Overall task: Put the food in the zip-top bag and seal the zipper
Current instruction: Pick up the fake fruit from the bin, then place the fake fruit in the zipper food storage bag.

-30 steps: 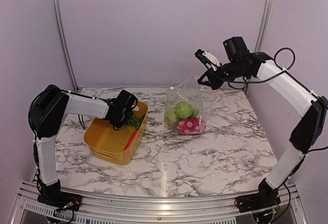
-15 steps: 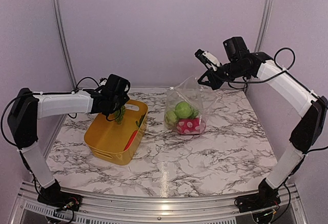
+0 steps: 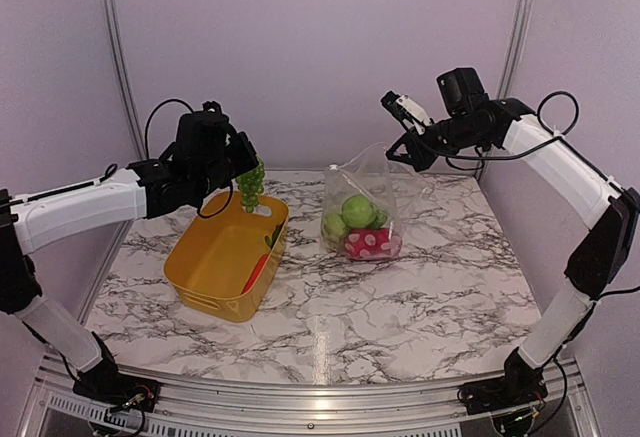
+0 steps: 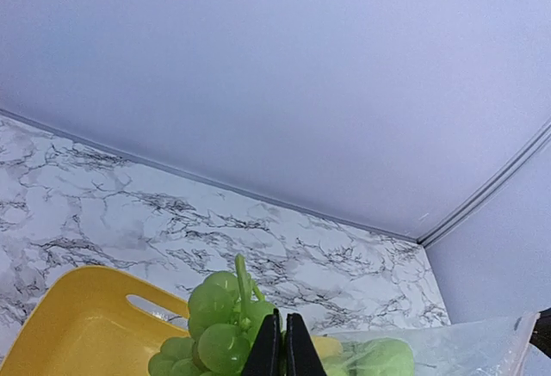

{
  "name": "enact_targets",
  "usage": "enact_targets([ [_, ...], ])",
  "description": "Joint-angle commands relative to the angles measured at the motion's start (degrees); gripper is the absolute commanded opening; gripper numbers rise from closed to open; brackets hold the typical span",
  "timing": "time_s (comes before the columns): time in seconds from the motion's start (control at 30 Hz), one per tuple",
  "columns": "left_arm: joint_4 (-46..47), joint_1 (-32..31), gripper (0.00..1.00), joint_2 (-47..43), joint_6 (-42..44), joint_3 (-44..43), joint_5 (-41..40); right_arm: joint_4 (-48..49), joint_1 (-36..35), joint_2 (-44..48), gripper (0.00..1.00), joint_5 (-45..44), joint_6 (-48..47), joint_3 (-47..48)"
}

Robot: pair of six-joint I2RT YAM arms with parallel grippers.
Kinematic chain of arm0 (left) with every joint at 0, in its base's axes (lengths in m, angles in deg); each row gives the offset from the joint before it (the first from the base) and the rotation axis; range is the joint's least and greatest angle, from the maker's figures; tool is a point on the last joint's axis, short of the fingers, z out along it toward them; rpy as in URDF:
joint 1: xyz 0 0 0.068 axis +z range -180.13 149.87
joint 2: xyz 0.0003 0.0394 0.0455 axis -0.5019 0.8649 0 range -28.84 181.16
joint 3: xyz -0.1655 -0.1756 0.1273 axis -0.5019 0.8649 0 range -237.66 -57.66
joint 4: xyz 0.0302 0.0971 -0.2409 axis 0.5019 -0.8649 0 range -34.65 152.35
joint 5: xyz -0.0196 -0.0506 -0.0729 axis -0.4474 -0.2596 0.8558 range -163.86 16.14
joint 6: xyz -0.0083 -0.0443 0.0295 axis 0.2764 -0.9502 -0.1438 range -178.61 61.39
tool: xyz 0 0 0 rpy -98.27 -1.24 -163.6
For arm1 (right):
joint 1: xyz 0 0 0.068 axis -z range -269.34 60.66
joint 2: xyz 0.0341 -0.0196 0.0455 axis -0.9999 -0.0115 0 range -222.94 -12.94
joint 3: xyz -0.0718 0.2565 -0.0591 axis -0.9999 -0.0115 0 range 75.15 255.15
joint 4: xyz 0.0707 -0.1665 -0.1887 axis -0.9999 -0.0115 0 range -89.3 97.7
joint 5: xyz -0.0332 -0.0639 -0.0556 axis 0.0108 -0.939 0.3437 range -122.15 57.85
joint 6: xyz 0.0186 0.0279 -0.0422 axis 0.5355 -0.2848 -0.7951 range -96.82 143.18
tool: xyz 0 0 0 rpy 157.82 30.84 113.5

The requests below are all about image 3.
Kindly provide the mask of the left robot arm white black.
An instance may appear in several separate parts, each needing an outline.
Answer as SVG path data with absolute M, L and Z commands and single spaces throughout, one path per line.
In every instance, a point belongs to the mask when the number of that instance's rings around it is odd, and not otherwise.
M 30 256 L 66 237 L 106 225 L 201 209 L 213 191 L 255 169 L 257 153 L 214 102 L 182 115 L 174 141 L 101 177 L 39 194 L 1 192 L 1 310 L 20 320 L 75 367 L 82 388 L 106 402 L 125 395 L 111 352 L 61 305 L 46 298 Z

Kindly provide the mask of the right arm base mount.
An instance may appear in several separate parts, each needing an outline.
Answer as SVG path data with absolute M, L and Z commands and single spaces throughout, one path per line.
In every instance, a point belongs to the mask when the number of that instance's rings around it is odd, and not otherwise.
M 524 389 L 510 391 L 504 377 L 467 382 L 457 392 L 457 398 L 465 406 L 468 415 L 542 402 L 547 396 L 547 387 L 541 380 L 534 381 Z

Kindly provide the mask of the green apple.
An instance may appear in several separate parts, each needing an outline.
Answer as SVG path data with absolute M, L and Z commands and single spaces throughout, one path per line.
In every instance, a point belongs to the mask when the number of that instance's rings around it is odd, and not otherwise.
M 372 202 L 363 195 L 347 198 L 341 207 L 341 216 L 351 228 L 367 227 L 374 221 L 376 212 Z

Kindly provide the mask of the green grape bunch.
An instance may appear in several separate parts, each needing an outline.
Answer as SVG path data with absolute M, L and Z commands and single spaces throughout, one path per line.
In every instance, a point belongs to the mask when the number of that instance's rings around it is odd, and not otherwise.
M 265 168 L 258 160 L 258 166 L 236 178 L 236 185 L 241 193 L 241 205 L 247 213 L 253 213 L 260 205 L 260 196 L 264 193 Z

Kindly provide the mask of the clear zip top bag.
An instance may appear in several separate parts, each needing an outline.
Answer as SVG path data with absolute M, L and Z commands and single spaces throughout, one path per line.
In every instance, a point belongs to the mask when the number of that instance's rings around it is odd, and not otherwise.
M 353 261 L 398 257 L 409 220 L 427 193 L 426 180 L 410 166 L 387 159 L 375 143 L 324 172 L 322 247 Z

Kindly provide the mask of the red apple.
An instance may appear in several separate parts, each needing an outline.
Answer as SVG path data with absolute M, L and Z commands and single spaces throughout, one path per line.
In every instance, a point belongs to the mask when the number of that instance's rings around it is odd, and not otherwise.
M 343 248 L 347 256 L 354 260 L 389 257 L 389 231 L 385 228 L 354 229 L 344 239 Z
M 391 228 L 379 231 L 379 250 L 384 257 L 395 258 L 402 248 L 401 236 Z

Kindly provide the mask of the green bitter gourd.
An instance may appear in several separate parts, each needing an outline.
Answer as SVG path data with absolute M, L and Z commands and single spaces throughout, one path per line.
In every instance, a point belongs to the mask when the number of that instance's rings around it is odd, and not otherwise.
M 371 223 L 370 228 L 374 229 L 374 230 L 378 230 L 378 229 L 384 228 L 387 225 L 389 220 L 390 220 L 389 214 L 387 212 L 379 209 L 376 212 L 375 219 Z

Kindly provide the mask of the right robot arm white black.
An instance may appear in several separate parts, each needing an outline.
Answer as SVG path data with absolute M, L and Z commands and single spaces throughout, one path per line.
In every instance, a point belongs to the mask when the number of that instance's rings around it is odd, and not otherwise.
M 588 233 L 570 255 L 566 282 L 529 336 L 504 363 L 504 375 L 492 382 L 464 387 L 495 395 L 515 405 L 541 380 L 543 369 L 562 347 L 584 328 L 608 285 L 626 262 L 639 219 L 639 194 L 624 188 L 582 156 L 566 139 L 565 131 L 551 129 L 539 109 L 516 98 L 492 99 L 473 68 L 456 68 L 437 79 L 448 117 L 435 122 L 406 95 L 393 91 L 382 107 L 404 129 L 391 161 L 427 170 L 437 158 L 464 160 L 463 150 L 493 147 L 502 150 L 498 161 L 523 161 L 576 211 Z

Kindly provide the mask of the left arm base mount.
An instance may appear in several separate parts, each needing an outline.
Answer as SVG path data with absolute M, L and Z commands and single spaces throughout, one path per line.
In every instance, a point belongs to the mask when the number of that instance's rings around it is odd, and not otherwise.
M 91 383 L 87 379 L 80 379 L 73 385 L 73 392 L 92 400 L 108 403 L 119 410 L 133 397 L 141 394 L 143 400 L 137 405 L 145 413 L 151 413 L 159 397 L 161 384 L 153 379 L 133 375 L 118 374 L 106 381 Z

